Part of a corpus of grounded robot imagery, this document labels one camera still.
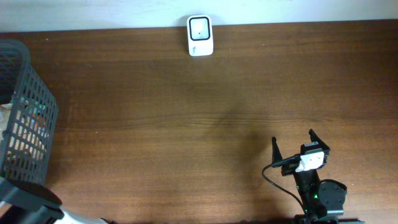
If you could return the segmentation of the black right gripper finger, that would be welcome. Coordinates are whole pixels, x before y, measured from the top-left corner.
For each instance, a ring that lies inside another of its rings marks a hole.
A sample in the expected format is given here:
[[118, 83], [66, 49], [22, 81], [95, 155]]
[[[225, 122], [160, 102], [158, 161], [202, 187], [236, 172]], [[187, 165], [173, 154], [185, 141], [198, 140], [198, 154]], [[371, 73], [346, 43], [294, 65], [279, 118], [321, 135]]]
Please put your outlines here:
[[277, 145], [277, 139], [275, 136], [271, 138], [272, 141], [272, 163], [278, 163], [282, 160], [282, 155], [280, 153], [279, 147]]
[[313, 129], [310, 129], [308, 131], [309, 135], [310, 135], [310, 139], [312, 142], [317, 142], [320, 147], [322, 148], [323, 151], [328, 151], [329, 150], [329, 146], [327, 146], [318, 136], [317, 134], [314, 132]]

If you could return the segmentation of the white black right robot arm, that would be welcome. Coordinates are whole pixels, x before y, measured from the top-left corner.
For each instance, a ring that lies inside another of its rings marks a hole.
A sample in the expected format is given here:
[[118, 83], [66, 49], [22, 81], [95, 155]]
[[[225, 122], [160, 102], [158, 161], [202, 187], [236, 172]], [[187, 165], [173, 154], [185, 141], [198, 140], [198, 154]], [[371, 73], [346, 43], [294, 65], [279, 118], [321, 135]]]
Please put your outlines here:
[[[362, 223], [358, 219], [340, 218], [344, 214], [347, 186], [333, 179], [319, 178], [318, 170], [326, 165], [330, 147], [314, 130], [310, 129], [308, 134], [310, 142], [302, 144], [298, 154], [287, 158], [282, 157], [277, 139], [272, 137], [272, 161], [263, 168], [263, 178], [298, 201], [303, 214], [294, 216], [294, 223]], [[283, 176], [294, 177], [298, 197], [266, 177], [265, 171], [270, 167], [280, 167]]]

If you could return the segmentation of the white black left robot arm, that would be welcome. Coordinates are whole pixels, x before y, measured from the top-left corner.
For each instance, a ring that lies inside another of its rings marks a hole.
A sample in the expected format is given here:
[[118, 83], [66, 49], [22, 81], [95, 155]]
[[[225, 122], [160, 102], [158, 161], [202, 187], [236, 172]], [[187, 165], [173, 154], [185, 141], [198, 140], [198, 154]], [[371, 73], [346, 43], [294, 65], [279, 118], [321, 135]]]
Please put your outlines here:
[[48, 188], [23, 180], [1, 178], [1, 224], [107, 224], [62, 207]]

